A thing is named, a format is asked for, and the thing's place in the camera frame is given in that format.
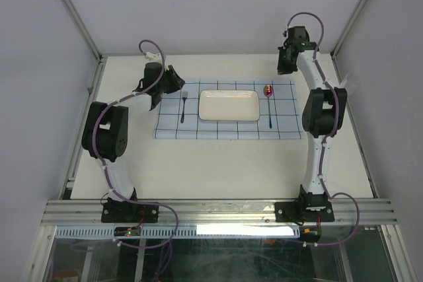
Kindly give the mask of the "silver fork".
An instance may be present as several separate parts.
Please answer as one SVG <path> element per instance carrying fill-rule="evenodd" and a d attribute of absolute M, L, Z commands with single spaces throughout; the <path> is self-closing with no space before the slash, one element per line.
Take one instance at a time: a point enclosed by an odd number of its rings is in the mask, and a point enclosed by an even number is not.
<path fill-rule="evenodd" d="M 186 106 L 186 100 L 188 99 L 188 92 L 184 90 L 182 92 L 182 113 L 180 117 L 180 123 L 184 123 L 185 118 L 185 106 Z"/>

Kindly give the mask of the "white rectangular plate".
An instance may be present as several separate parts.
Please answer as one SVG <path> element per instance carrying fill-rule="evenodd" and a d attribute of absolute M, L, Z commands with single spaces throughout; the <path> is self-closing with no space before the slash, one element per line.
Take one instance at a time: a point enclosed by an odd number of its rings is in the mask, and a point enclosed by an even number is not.
<path fill-rule="evenodd" d="M 198 116 L 205 121 L 255 122 L 260 117 L 258 94 L 254 90 L 203 90 Z"/>

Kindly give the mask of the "spoon with blue handle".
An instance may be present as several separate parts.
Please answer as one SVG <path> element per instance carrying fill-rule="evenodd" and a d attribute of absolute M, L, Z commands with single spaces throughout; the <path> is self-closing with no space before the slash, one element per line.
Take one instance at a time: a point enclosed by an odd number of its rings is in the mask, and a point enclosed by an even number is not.
<path fill-rule="evenodd" d="M 265 85 L 263 89 L 263 94 L 267 99 L 268 103 L 268 126 L 272 129 L 272 115 L 271 115 L 271 106 L 270 106 L 270 99 L 273 95 L 273 88 L 271 85 Z"/>

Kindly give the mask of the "blue checkered cloth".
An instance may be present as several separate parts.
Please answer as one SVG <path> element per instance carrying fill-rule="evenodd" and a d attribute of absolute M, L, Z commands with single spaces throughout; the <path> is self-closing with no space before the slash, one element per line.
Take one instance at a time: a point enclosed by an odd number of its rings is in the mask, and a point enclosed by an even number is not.
<path fill-rule="evenodd" d="M 272 129 L 268 126 L 268 103 L 263 94 L 265 85 L 273 88 L 270 99 Z M 188 92 L 188 99 L 184 123 L 180 123 L 184 90 Z M 201 120 L 198 103 L 203 90 L 254 90 L 259 98 L 260 117 L 255 122 Z M 153 134 L 156 139 L 272 140 L 303 137 L 295 83 L 289 79 L 187 79 L 182 90 L 163 95 L 157 109 L 158 120 Z"/>

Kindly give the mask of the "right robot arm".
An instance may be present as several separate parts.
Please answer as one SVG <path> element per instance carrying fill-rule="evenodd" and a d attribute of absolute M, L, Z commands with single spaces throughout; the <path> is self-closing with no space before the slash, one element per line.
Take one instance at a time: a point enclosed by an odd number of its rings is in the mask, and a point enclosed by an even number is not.
<path fill-rule="evenodd" d="M 342 127 L 348 93 L 324 74 L 318 60 L 319 45 L 310 41 L 304 26 L 289 26 L 284 36 L 286 40 L 278 48 L 278 74 L 300 70 L 309 88 L 301 117 L 308 140 L 307 165 L 293 209 L 300 219 L 310 221 L 328 207 L 328 160 L 334 136 Z"/>

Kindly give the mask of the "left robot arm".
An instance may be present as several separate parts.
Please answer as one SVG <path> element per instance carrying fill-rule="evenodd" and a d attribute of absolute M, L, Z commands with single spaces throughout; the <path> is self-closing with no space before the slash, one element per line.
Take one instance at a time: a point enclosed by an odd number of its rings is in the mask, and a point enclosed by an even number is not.
<path fill-rule="evenodd" d="M 128 146 L 129 121 L 154 110 L 164 94 L 177 92 L 184 85 L 172 65 L 149 62 L 131 94 L 109 104 L 92 102 L 89 107 L 81 145 L 98 162 L 108 186 L 108 199 L 118 202 L 115 213 L 123 221 L 134 220 L 139 211 L 136 189 L 122 159 Z"/>

